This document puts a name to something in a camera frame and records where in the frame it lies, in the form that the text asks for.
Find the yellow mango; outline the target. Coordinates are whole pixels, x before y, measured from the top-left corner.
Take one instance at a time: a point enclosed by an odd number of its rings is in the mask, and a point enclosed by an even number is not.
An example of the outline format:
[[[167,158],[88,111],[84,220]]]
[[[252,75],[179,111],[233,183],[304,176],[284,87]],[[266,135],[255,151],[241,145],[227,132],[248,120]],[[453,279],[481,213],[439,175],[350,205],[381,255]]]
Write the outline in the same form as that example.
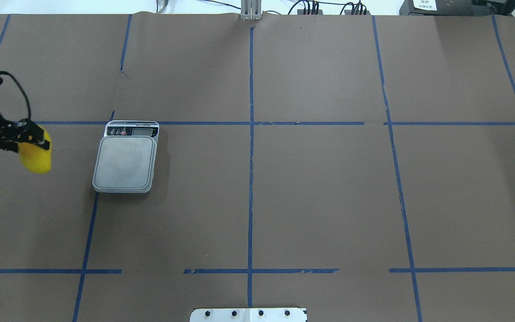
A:
[[[18,156],[22,165],[36,174],[45,174],[51,171],[52,148],[51,136],[43,129],[43,138],[49,143],[49,149],[43,149],[40,145],[30,143],[17,143]]]

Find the grey digital kitchen scale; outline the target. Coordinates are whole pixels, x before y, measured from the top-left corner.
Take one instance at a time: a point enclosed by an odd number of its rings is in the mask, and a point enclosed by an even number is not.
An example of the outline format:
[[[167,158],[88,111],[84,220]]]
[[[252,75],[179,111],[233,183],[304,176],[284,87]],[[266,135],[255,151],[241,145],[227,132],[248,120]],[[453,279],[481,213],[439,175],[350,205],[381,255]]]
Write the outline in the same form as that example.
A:
[[[151,190],[160,125],[112,120],[99,142],[92,186],[96,192],[143,194]]]

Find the black box with label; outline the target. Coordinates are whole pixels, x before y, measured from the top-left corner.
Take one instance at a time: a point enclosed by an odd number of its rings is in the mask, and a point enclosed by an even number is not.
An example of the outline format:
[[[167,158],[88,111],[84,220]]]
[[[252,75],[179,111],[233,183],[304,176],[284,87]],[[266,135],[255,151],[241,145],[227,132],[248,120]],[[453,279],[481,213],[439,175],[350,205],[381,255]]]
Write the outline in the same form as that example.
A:
[[[473,16],[471,0],[405,0],[399,16]]]

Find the aluminium frame post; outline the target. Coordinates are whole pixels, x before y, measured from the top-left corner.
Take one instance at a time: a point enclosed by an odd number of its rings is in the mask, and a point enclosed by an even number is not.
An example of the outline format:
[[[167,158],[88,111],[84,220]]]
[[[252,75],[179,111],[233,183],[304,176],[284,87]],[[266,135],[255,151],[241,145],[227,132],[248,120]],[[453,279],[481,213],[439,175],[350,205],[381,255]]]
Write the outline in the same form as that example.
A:
[[[257,21],[263,16],[261,0],[241,0],[241,20]]]

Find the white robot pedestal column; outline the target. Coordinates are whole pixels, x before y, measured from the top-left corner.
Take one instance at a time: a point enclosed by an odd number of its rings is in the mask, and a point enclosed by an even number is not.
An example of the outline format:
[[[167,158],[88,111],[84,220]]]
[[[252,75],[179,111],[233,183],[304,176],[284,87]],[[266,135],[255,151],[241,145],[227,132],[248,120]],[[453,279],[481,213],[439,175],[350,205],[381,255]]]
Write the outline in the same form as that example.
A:
[[[190,322],[307,322],[306,308],[204,308],[190,314]]]

